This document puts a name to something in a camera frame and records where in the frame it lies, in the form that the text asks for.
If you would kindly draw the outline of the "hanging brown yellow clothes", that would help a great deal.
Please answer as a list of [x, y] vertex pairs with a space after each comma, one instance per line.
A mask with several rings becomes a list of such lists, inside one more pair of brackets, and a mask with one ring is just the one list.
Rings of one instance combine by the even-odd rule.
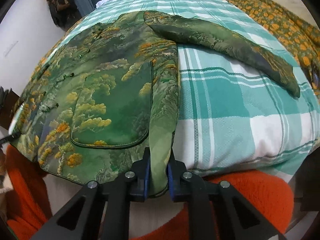
[[56, 26], [64, 31], [71, 28], [81, 18], [74, 0], [46, 0], [51, 17]]

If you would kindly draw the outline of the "green landscape print garment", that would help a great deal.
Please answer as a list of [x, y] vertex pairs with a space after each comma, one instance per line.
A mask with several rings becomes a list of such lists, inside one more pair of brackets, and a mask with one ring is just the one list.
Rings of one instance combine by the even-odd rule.
[[292, 66], [219, 24], [160, 11], [97, 23], [39, 64], [16, 106], [12, 145], [46, 171], [79, 184], [112, 181], [151, 153], [151, 192], [166, 168], [180, 99], [178, 45], [203, 46], [266, 74], [292, 97]]

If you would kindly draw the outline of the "orange fuzzy rug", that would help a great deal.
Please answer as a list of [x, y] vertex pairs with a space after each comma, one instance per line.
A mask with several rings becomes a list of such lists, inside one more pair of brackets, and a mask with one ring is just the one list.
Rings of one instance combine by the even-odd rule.
[[[52, 217], [46, 173], [9, 145], [5, 161], [13, 190], [5, 195], [7, 225], [17, 239], [30, 239]], [[293, 193], [282, 179], [257, 170], [208, 177], [229, 181], [276, 229], [285, 233], [293, 213]], [[188, 239], [188, 209], [141, 239]]]

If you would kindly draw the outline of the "orange floral green bedsheet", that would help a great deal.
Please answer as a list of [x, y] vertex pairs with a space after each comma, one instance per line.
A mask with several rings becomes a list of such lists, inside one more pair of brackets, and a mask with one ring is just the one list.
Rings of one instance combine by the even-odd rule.
[[295, 58], [319, 95], [319, 29], [272, 0], [226, 0], [272, 34]]

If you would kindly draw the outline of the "teal white plaid blanket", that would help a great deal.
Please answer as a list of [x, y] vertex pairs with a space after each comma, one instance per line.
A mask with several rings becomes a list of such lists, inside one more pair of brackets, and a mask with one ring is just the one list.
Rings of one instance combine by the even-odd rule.
[[257, 168], [289, 181], [304, 159], [319, 149], [318, 100], [285, 47], [225, 0], [110, 0], [77, 23], [43, 62], [88, 27], [140, 10], [220, 24], [293, 66], [301, 91], [298, 99], [241, 62], [206, 49], [178, 48], [181, 104], [174, 139], [177, 158], [201, 175]]

